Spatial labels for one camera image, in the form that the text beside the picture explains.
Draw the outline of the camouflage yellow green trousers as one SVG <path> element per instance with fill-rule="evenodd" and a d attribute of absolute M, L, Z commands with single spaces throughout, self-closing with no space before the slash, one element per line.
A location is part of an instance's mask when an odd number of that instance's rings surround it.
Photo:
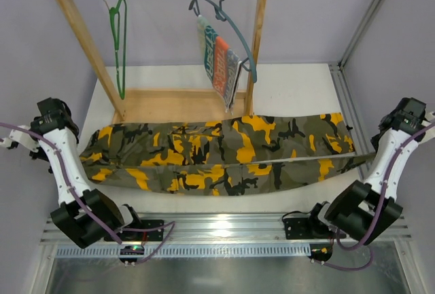
<path fill-rule="evenodd" d="M 374 160 L 356 155 L 340 113 L 124 123 L 97 130 L 80 159 L 94 183 L 160 194 L 247 196 L 304 187 Z"/>

